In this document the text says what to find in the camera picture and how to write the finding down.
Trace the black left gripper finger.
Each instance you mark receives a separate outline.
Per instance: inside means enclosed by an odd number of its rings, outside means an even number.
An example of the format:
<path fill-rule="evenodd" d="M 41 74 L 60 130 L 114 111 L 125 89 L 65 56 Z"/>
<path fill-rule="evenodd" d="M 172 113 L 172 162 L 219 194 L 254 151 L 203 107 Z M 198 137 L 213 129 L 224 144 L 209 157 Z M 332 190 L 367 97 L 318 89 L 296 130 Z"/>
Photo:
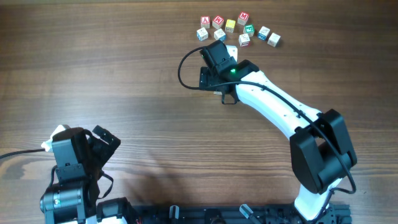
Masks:
<path fill-rule="evenodd" d="M 88 143 L 93 150 L 96 163 L 102 168 L 112 156 L 111 147 L 103 140 L 94 137 L 89 137 Z"/>
<path fill-rule="evenodd" d="M 107 129 L 102 128 L 101 126 L 97 125 L 93 130 L 92 133 L 97 135 L 97 139 L 101 139 L 106 142 L 112 149 L 112 155 L 114 154 L 115 150 L 120 146 L 121 140 L 117 138 L 115 135 L 111 134 Z"/>

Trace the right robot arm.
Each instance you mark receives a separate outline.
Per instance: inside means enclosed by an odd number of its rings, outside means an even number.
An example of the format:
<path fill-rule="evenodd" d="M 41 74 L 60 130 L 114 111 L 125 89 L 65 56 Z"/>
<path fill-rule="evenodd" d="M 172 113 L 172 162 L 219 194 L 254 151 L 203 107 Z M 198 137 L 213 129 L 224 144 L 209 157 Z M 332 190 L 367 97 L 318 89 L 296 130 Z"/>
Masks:
<path fill-rule="evenodd" d="M 337 216 L 329 204 L 345 177 L 353 194 L 350 173 L 358 159 L 345 121 L 339 112 L 322 113 L 297 101 L 273 84 L 248 60 L 238 63 L 222 41 L 199 49 L 206 65 L 201 68 L 200 90 L 231 95 L 262 114 L 289 140 L 292 170 L 300 182 L 294 201 L 297 215 L 310 223 Z"/>

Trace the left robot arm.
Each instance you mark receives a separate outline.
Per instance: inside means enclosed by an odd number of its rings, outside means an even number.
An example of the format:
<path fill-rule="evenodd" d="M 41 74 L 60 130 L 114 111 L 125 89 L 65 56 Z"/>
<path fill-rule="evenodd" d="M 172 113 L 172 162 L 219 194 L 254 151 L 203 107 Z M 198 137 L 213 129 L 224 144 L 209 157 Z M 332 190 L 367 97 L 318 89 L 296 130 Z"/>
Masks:
<path fill-rule="evenodd" d="M 100 192 L 103 166 L 120 146 L 119 138 L 101 126 L 92 131 L 57 126 L 41 146 L 54 154 L 49 186 L 40 199 L 46 223 L 141 223 L 140 215 L 127 198 L 106 200 L 111 192 Z"/>

